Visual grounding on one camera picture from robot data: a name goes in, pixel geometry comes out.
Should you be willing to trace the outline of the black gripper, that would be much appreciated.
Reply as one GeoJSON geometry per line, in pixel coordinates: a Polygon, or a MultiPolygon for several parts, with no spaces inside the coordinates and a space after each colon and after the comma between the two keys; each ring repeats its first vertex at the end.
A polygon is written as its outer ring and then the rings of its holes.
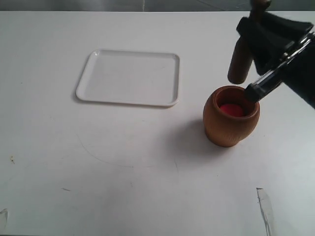
{"type": "Polygon", "coordinates": [[[247,43],[261,75],[245,88],[245,98],[258,102],[285,84],[315,107],[315,33],[310,22],[294,21],[264,12],[260,24],[243,17],[236,30],[247,43]],[[293,50],[283,54],[298,43],[293,50]]]}

